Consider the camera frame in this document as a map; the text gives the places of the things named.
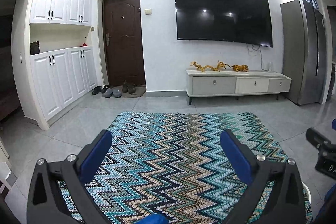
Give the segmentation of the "zigzag patterned rug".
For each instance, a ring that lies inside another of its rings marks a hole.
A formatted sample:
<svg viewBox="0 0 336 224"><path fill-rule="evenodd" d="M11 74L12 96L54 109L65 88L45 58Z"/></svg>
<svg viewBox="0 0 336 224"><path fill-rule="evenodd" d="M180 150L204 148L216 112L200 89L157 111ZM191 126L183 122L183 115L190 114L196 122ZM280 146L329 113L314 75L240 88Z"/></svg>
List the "zigzag patterned rug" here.
<svg viewBox="0 0 336 224"><path fill-rule="evenodd" d="M221 148L226 129L256 155L288 158L250 112L123 112L109 126L110 149L84 186L112 223L151 214L170 223L221 223L247 188Z"/></svg>

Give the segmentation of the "brown entrance door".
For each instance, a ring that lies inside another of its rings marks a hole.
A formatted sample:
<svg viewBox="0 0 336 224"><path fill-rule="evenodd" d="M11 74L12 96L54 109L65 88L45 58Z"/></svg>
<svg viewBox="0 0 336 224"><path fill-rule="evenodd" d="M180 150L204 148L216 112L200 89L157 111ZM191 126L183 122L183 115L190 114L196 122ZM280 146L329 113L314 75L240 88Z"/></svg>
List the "brown entrance door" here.
<svg viewBox="0 0 336 224"><path fill-rule="evenodd" d="M103 30L109 84L146 84L140 0L103 0Z"/></svg>

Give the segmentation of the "wall mounted black television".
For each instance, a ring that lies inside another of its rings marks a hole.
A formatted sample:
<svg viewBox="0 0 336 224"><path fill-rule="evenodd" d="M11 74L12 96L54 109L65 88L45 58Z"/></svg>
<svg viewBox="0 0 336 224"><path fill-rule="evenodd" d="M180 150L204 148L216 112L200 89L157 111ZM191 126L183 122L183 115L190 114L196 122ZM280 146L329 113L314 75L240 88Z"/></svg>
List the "wall mounted black television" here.
<svg viewBox="0 0 336 224"><path fill-rule="evenodd" d="M177 38L273 46L268 0L175 0Z"/></svg>

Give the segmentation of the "white TV console cabinet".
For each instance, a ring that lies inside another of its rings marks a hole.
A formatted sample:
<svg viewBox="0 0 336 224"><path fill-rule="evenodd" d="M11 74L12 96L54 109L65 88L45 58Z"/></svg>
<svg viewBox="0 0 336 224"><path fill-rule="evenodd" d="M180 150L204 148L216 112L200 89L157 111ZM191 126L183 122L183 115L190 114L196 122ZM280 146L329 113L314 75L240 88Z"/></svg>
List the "white TV console cabinet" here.
<svg viewBox="0 0 336 224"><path fill-rule="evenodd" d="M239 97L287 93L291 78L276 72L197 71L187 73L187 96L191 102L198 97Z"/></svg>

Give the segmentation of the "golden dragon ornament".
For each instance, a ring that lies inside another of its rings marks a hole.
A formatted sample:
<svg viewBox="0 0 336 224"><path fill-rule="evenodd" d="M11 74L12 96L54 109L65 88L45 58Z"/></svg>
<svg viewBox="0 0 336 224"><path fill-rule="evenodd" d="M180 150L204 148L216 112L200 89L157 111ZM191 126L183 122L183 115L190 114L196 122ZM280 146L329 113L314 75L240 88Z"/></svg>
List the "golden dragon ornament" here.
<svg viewBox="0 0 336 224"><path fill-rule="evenodd" d="M201 71L201 72L205 72L206 69L210 69L211 71L219 72L222 68L223 68L223 69L226 69L227 67L229 67L229 68L231 67L231 66L229 66L228 64L224 63L223 61L218 61L216 67L213 67L213 66L211 66L211 65L201 66L201 65L198 64L196 61L191 61L190 66L191 66L191 67L196 67L196 69L197 69L198 71Z"/></svg>

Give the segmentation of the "white round trash bin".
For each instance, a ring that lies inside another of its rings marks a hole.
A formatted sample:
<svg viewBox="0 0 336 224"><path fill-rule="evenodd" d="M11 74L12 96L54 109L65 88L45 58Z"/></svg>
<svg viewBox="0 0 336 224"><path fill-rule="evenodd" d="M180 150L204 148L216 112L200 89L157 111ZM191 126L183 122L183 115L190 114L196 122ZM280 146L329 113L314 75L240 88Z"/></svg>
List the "white round trash bin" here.
<svg viewBox="0 0 336 224"><path fill-rule="evenodd" d="M307 199L307 203L306 203L305 207L306 207L306 211L308 211L308 209L311 208L311 192L310 192L307 184L305 184L303 182L302 185L303 185L304 195L306 196L306 199Z"/></svg>

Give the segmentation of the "golden tiger ornament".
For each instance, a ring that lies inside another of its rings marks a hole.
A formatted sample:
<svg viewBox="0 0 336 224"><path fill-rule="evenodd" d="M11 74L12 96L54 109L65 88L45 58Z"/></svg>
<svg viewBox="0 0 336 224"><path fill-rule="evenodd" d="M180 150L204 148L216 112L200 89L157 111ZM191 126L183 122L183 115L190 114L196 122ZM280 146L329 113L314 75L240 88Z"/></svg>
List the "golden tiger ornament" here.
<svg viewBox="0 0 336 224"><path fill-rule="evenodd" d="M249 71L249 67L248 65L232 65L232 70L235 72L248 72Z"/></svg>

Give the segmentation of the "grey refrigerator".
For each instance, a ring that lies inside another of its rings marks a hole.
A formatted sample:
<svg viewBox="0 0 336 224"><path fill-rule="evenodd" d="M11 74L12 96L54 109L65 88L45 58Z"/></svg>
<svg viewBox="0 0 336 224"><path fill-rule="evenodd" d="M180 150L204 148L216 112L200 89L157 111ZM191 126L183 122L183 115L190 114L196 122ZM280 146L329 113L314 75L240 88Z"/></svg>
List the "grey refrigerator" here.
<svg viewBox="0 0 336 224"><path fill-rule="evenodd" d="M280 5L284 31L282 73L291 78L286 97L296 105L322 102L326 77L323 15L306 0Z"/></svg>

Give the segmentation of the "white shoe cabinet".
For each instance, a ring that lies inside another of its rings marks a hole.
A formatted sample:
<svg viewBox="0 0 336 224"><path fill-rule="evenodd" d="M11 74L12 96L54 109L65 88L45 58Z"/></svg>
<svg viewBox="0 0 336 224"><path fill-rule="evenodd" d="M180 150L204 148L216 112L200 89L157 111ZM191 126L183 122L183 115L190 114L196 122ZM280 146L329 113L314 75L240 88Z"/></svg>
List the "white shoe cabinet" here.
<svg viewBox="0 0 336 224"><path fill-rule="evenodd" d="M92 0L16 0L11 31L15 86L25 117L48 130L97 85ZM41 52L30 55L38 40Z"/></svg>

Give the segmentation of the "grey slippers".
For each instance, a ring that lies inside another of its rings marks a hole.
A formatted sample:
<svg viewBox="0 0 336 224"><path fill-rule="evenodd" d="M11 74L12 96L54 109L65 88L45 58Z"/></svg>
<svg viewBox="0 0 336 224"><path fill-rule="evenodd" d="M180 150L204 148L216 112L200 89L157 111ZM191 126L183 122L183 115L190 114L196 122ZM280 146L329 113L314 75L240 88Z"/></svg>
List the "grey slippers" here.
<svg viewBox="0 0 336 224"><path fill-rule="evenodd" d="M92 95L102 94L102 98L120 98L122 97L122 90L119 87L110 87L109 85L104 85L103 87L97 86L92 90Z"/></svg>

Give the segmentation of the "brown shoes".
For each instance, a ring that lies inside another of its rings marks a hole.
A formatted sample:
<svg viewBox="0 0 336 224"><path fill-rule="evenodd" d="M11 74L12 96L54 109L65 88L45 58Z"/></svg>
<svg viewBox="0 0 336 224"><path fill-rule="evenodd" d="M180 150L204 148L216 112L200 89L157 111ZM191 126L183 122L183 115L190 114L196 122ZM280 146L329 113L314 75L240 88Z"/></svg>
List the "brown shoes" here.
<svg viewBox="0 0 336 224"><path fill-rule="evenodd" d="M122 85L122 92L133 94L136 92L136 87L134 84L124 81Z"/></svg>

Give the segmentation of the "black bag on shelf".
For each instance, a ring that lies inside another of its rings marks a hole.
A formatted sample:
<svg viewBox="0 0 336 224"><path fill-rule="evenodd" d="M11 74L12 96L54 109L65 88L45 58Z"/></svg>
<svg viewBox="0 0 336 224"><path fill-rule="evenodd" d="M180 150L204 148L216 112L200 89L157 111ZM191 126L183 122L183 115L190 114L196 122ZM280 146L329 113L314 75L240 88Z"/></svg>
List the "black bag on shelf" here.
<svg viewBox="0 0 336 224"><path fill-rule="evenodd" d="M30 43L30 55L36 55L41 52L39 44L40 42L38 40Z"/></svg>

